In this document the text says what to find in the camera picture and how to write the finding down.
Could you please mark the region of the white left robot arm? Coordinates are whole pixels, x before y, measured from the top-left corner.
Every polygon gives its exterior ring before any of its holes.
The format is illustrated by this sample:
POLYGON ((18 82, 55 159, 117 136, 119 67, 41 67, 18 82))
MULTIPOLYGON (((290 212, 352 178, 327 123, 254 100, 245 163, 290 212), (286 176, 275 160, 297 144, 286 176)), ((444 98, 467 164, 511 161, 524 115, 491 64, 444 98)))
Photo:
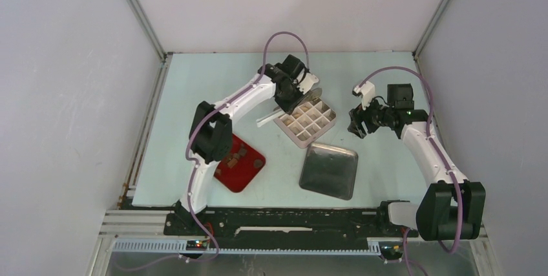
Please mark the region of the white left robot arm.
POLYGON ((179 226, 189 235, 203 230, 207 196, 215 167, 233 146, 233 125, 256 106, 274 100, 286 114, 311 94, 320 79, 297 57, 288 55, 282 63, 265 63, 251 81, 214 104, 201 102, 195 111, 185 157, 193 163, 189 185, 180 199, 186 210, 179 226))

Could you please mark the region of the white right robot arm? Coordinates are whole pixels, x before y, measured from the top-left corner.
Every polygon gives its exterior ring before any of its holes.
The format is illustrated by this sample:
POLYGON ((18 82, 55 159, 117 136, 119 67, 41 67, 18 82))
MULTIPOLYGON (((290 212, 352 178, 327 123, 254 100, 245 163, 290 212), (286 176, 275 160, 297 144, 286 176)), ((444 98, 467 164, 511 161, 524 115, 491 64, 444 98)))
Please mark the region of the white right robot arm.
POLYGON ((416 230, 423 240, 472 240, 479 236, 486 191, 471 182, 448 157, 434 135, 428 113, 414 107, 410 84, 389 84, 387 97, 377 96, 369 81, 352 93, 361 99, 349 112, 348 131, 364 138, 381 127, 392 130, 416 161, 427 191, 420 204, 394 200, 381 204, 378 232, 392 236, 401 226, 416 230))

